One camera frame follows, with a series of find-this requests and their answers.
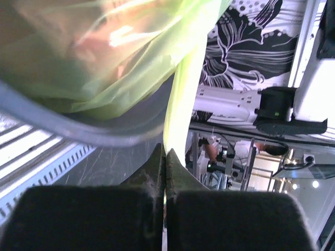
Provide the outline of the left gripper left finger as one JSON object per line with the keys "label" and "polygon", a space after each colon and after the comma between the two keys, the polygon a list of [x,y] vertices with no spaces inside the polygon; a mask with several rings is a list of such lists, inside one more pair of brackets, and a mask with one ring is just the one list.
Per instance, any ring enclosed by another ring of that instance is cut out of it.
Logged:
{"label": "left gripper left finger", "polygon": [[161,250],[165,153],[118,186],[37,186],[15,206],[1,250]]}

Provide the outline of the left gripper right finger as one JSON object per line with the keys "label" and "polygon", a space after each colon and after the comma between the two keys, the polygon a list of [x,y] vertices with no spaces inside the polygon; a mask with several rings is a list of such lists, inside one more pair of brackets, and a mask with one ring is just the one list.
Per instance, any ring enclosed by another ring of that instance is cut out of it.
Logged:
{"label": "left gripper right finger", "polygon": [[290,195],[215,191],[166,156],[168,250],[316,250],[304,212]]}

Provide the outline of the green plastic trash bag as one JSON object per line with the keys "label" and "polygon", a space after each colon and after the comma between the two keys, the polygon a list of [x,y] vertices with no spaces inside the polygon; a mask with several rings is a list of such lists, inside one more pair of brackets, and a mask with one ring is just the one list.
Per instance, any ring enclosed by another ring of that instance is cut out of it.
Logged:
{"label": "green plastic trash bag", "polygon": [[229,1],[1,1],[1,111],[67,139],[185,145]]}

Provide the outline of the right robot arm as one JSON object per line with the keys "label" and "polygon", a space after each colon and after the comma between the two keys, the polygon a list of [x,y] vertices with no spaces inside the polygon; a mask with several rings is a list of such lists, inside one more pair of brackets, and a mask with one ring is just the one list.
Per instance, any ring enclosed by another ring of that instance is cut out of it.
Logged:
{"label": "right robot arm", "polygon": [[245,138],[334,144],[334,1],[232,1],[208,33],[192,121]]}

